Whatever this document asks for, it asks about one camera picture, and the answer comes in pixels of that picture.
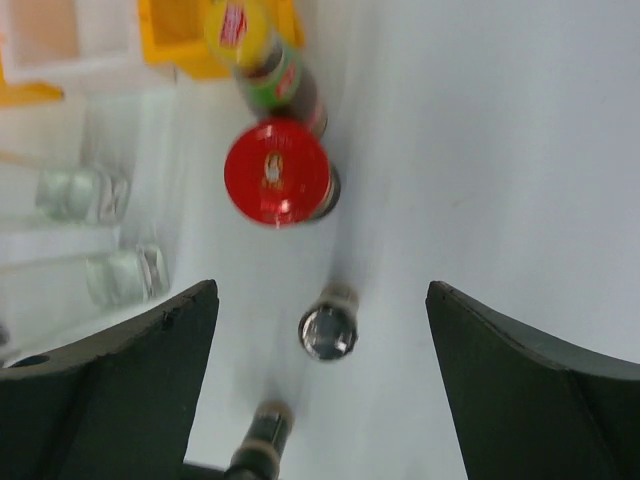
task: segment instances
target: clear glass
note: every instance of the clear glass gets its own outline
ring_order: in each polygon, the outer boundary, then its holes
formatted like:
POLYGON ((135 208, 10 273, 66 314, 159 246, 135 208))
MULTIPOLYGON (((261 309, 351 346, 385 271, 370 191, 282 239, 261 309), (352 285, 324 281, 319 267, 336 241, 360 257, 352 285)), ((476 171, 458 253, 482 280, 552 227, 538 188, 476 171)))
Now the clear glass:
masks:
POLYGON ((153 244, 0 269, 0 364, 50 335, 168 290, 164 257, 153 244))
POLYGON ((114 225, 128 199, 128 180, 106 169, 43 168, 0 155, 0 222, 114 225))

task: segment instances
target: yellow bottle cap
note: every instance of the yellow bottle cap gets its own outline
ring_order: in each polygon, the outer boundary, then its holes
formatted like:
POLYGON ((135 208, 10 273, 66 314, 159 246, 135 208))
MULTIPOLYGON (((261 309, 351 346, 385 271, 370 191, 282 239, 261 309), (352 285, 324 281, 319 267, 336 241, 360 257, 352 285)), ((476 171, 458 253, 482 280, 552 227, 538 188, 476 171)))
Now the yellow bottle cap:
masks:
POLYGON ((215 0, 207 14, 204 36, 224 63, 241 69, 261 66, 273 26, 258 0, 215 0))

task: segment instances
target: red lid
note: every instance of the red lid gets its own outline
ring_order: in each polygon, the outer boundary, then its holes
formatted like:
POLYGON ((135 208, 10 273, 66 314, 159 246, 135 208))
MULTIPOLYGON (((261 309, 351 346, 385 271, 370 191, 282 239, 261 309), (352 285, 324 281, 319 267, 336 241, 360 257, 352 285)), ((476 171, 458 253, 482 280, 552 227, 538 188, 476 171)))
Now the red lid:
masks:
POLYGON ((303 126, 269 119, 247 130, 227 155, 224 181, 246 216, 276 228, 308 220, 324 201, 327 154, 303 126))

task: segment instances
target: jar with red lid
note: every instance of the jar with red lid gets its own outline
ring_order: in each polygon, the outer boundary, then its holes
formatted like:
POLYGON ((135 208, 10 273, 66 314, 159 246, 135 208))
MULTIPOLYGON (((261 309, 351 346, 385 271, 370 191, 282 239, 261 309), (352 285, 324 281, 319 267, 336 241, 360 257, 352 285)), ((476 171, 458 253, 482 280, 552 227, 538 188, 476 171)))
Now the jar with red lid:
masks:
POLYGON ((205 22, 205 38, 231 68, 255 115, 290 118, 322 137, 327 112, 315 79, 278 34, 262 2, 217 0, 205 22))
POLYGON ((227 192, 251 220, 281 228, 319 220, 340 198, 340 177, 304 127, 273 118, 244 132, 224 169, 227 192))

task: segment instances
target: yellow bin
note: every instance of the yellow bin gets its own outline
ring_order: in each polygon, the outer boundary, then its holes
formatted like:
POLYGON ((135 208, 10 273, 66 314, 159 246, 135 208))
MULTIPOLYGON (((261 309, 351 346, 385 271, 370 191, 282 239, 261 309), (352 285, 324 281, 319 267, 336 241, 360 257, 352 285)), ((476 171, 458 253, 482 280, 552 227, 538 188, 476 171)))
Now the yellow bin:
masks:
POLYGON ((0 60, 0 108, 60 100, 62 91, 44 83, 7 85, 0 60))
MULTIPOLYGON (((282 37, 305 43, 293 0, 263 0, 282 37)), ((229 76, 209 52, 204 21, 212 0, 138 0, 144 58, 150 65, 172 63, 195 80, 229 76)))

